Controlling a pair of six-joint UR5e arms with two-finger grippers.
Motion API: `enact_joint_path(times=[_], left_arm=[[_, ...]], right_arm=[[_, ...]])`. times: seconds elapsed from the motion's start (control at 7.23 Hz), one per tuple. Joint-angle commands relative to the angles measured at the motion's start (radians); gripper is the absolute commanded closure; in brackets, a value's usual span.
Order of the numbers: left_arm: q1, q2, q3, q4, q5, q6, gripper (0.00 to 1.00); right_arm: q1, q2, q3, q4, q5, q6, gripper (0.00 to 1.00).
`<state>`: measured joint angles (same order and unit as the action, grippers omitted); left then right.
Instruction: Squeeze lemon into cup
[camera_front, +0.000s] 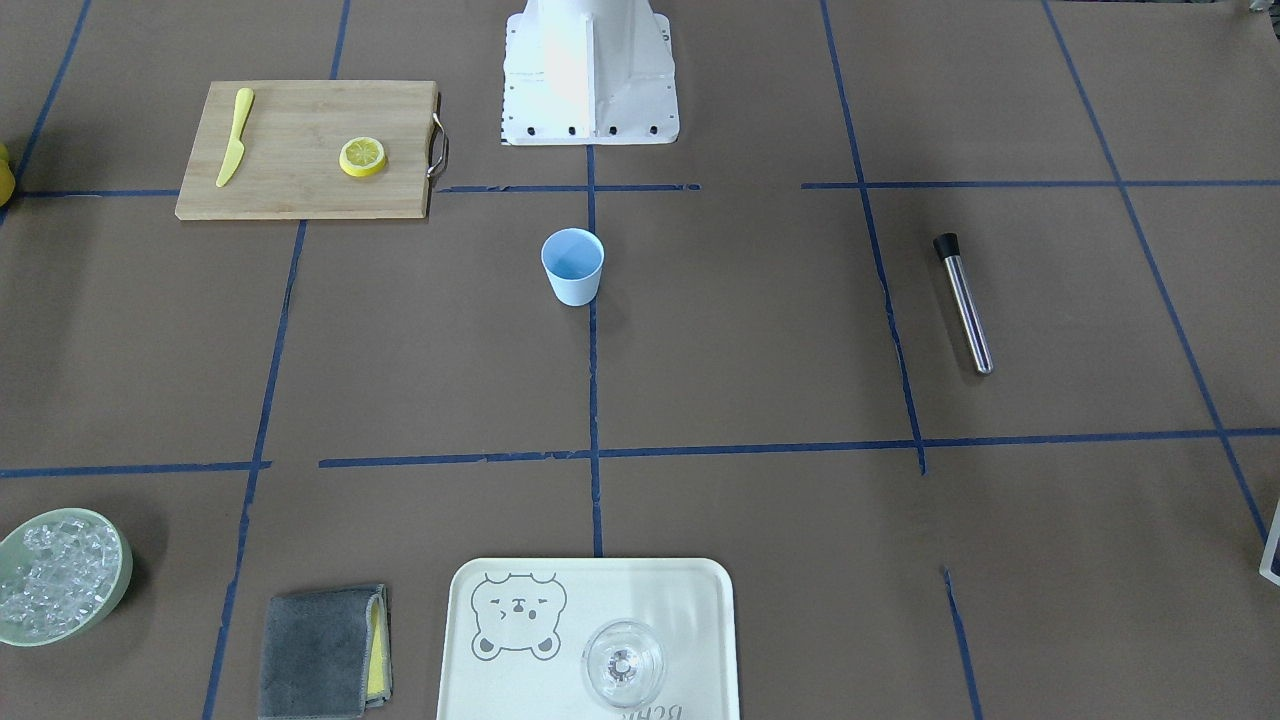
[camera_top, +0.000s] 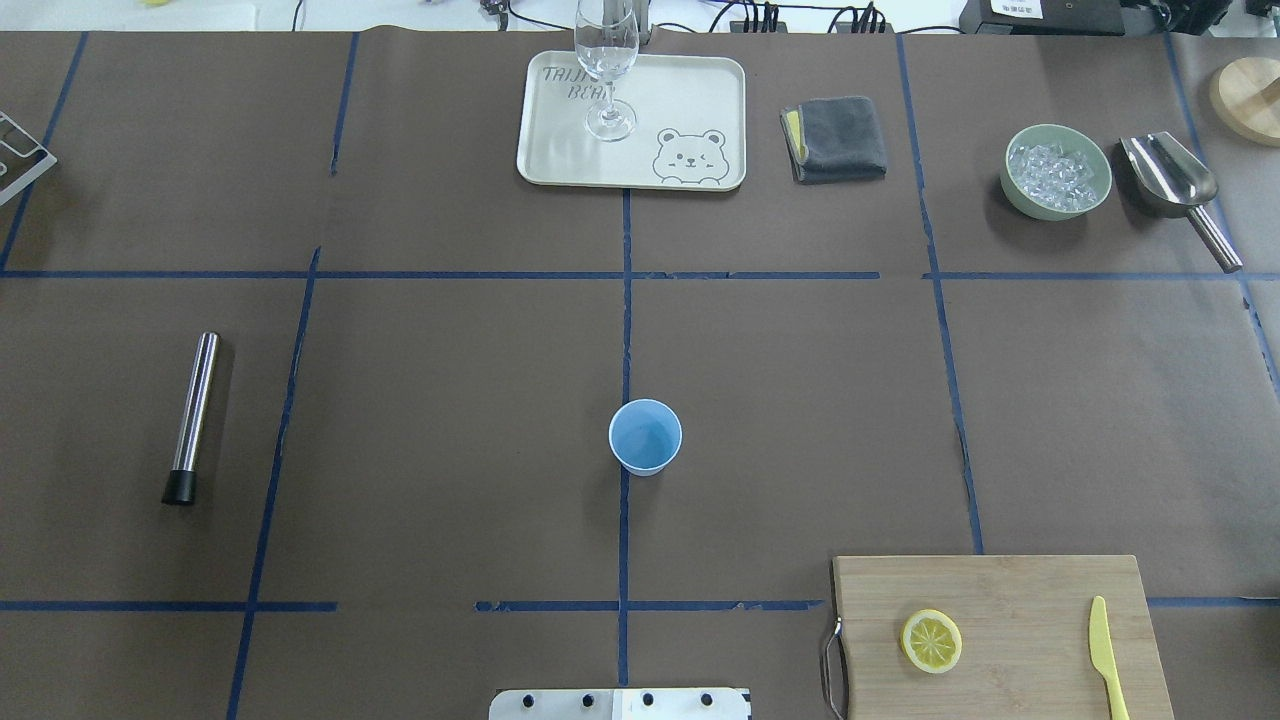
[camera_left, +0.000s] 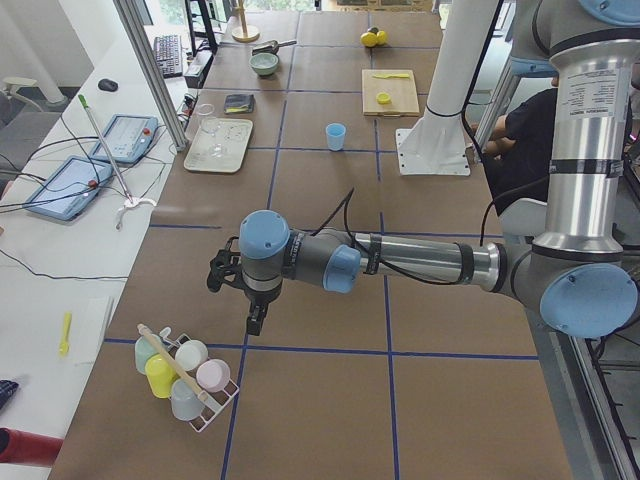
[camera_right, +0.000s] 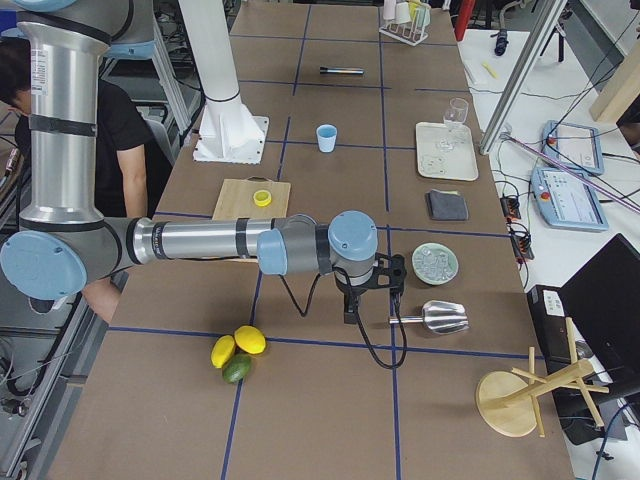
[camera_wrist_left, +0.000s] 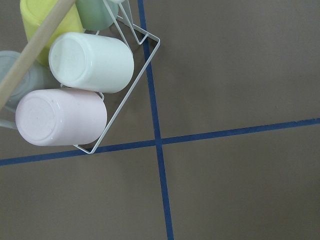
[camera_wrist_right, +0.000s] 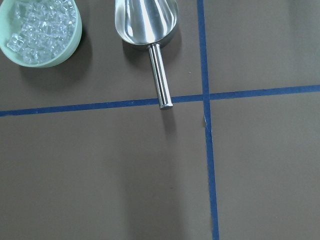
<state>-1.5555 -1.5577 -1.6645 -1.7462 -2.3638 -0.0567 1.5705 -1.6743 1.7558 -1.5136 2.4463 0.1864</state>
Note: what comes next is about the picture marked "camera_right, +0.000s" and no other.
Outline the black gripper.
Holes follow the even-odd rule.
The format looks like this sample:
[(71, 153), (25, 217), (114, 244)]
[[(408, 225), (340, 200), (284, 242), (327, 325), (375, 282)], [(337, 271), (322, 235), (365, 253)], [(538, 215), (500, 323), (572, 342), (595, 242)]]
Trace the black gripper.
[(334, 280), (338, 290), (344, 296), (344, 322), (357, 323), (359, 321), (359, 297), (371, 289), (369, 281), (356, 285), (354, 278), (349, 277), (344, 270), (334, 270)]

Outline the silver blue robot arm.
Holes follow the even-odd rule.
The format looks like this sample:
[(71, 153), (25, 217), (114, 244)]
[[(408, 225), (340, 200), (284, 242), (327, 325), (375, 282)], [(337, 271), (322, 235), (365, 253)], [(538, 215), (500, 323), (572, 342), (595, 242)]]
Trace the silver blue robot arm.
[(255, 258), (266, 275), (333, 275), (344, 317), (358, 320), (374, 286), (378, 239), (359, 211), (329, 224), (305, 215), (198, 223), (107, 218), (94, 205), (98, 69), (111, 47), (154, 40), (149, 1), (13, 1), (31, 53), (32, 196), (1, 268), (23, 294), (56, 300), (88, 283), (154, 260)]

